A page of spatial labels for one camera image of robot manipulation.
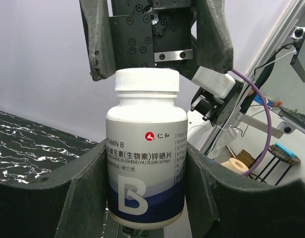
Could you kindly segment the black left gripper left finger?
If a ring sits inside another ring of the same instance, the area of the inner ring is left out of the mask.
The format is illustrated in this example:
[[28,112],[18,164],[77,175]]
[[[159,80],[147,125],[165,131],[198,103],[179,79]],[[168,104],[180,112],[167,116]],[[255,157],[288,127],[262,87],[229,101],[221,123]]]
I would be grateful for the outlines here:
[[0,238],[99,238],[107,199],[105,142],[28,184],[0,183]]

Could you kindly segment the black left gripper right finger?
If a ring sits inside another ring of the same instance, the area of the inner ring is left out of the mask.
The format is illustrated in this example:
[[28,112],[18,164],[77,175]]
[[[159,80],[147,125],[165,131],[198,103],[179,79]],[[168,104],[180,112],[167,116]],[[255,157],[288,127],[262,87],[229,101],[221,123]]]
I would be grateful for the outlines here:
[[305,178],[264,184],[188,145],[185,179],[195,238],[305,238]]

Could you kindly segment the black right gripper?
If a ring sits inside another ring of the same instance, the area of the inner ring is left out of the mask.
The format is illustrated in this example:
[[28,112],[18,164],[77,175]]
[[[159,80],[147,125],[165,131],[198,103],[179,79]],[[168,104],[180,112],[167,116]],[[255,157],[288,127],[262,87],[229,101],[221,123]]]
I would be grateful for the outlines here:
[[[199,66],[226,74],[233,45],[223,0],[79,0],[93,81],[125,68]],[[197,41],[191,28],[197,20]]]

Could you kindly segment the white bottle cap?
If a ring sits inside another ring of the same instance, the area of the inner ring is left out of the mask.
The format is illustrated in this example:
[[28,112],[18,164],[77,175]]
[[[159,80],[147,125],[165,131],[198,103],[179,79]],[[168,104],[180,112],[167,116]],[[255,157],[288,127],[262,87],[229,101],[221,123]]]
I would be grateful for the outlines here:
[[115,74],[115,91],[180,91],[179,72],[168,68],[127,68]]

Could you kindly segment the white vitamin pill bottle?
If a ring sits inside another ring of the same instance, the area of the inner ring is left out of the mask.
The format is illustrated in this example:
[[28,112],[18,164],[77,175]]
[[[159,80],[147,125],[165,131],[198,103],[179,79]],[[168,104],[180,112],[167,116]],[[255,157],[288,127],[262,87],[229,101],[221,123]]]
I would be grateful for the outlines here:
[[109,212],[130,228],[163,228],[184,208],[187,114],[176,90],[116,91],[119,104],[106,115]]

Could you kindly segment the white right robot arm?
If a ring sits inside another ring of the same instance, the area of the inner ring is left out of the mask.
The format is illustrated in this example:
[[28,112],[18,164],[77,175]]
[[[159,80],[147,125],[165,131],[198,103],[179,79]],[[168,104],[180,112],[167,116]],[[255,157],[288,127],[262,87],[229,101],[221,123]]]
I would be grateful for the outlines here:
[[199,87],[191,110],[227,121],[243,87],[228,72],[233,46],[222,0],[82,0],[94,81],[125,68],[177,70]]

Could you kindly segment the brown paper roll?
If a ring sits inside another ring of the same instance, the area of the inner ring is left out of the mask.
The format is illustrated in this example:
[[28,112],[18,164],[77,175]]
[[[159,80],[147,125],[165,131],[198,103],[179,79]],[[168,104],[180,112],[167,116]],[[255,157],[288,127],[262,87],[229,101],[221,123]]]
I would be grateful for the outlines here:
[[243,162],[236,158],[230,158],[228,161],[221,163],[221,165],[240,175],[249,170],[249,168]]

